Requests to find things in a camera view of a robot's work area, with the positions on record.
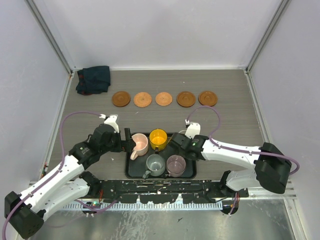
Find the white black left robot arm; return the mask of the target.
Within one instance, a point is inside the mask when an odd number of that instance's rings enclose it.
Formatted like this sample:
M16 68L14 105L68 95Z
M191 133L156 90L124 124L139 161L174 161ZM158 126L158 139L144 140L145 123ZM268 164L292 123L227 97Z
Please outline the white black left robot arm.
M125 139L122 139L113 123L100 124L85 141L75 144L45 177L21 193L10 192L4 199L2 238L6 238L6 228L11 225L27 239L43 226L59 205L85 196L97 197L102 188L100 180L87 169L108 152L131 152L135 147L131 130L125 128L124 134Z

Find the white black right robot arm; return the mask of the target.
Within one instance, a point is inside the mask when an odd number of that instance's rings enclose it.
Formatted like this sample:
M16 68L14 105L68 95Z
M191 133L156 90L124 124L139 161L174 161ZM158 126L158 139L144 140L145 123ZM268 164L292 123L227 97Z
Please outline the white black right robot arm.
M268 142L262 146L241 146L216 141L204 135L189 138L174 133L168 146L188 160L220 161L242 167L241 171L229 170L223 174L219 191L225 197L255 187L284 194L293 163L291 158Z

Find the pink ceramic mug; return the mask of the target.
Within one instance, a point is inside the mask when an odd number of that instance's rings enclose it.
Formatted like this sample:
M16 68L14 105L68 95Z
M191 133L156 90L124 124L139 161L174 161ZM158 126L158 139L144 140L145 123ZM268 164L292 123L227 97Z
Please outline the pink ceramic mug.
M132 140L136 145L132 150L130 159L135 160L137 157L143 156L148 152L149 140L147 136L142 133L134 134Z

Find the woven rattan coaster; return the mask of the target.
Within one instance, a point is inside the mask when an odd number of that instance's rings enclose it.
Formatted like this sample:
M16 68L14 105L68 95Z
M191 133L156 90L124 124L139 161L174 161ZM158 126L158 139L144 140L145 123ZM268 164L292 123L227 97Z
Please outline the woven rattan coaster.
M172 95L168 92L160 92L156 95L155 101L159 106L165 107L172 103Z
M152 96L147 92L139 92L133 98L134 104L139 108L145 108L152 103Z

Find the brown wooden coaster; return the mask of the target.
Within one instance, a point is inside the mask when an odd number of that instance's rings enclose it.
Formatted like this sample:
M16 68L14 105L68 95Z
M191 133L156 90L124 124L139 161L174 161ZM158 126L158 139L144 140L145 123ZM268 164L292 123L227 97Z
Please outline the brown wooden coaster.
M177 103L184 108L192 107L196 102L196 97L192 92L182 91L177 95Z
M131 101L131 96L127 91L118 91L112 96L112 104L116 107L125 107Z
M218 103L218 97L214 92L206 90L198 95L198 101L203 106L213 107Z

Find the cream ceramic mug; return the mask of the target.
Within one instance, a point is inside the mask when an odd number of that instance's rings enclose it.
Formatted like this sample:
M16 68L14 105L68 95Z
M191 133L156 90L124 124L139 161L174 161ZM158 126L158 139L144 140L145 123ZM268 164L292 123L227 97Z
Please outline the cream ceramic mug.
M187 130L186 129L183 129L183 130L180 130L178 133L179 134L184 134Z

